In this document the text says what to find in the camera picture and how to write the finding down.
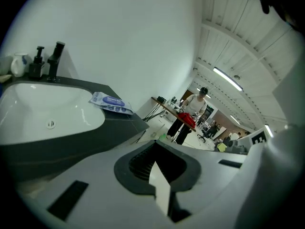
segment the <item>wet wipes package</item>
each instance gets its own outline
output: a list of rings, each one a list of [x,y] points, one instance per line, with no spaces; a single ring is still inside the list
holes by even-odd
[[[127,115],[132,115],[134,113],[129,102],[125,102],[116,97],[111,97],[102,92],[95,92],[89,102],[104,110]]]

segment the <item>ceiling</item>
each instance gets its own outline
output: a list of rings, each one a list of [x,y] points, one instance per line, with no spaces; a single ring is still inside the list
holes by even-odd
[[[197,76],[190,90],[207,86],[208,99],[225,115],[257,130],[269,124],[274,132],[286,119],[272,91],[300,57],[300,34],[273,9],[268,15],[259,0],[203,0]],[[213,72],[217,67],[244,89],[239,92]]]

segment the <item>green object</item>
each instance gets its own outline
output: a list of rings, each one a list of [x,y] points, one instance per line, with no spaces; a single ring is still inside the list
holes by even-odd
[[[162,141],[162,140],[165,139],[165,138],[166,138],[166,134],[164,133],[163,135],[161,135],[161,136],[158,138],[158,140]]]

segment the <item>black cap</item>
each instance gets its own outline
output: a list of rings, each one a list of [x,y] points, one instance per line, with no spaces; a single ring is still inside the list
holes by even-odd
[[[208,89],[207,89],[206,87],[202,87],[202,88],[200,89],[199,94],[207,95],[207,94],[208,94]]]

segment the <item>sink drain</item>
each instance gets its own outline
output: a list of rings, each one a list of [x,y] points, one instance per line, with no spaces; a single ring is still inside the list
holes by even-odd
[[[47,121],[46,127],[48,129],[53,129],[55,126],[56,126],[56,122],[54,120],[48,120]]]

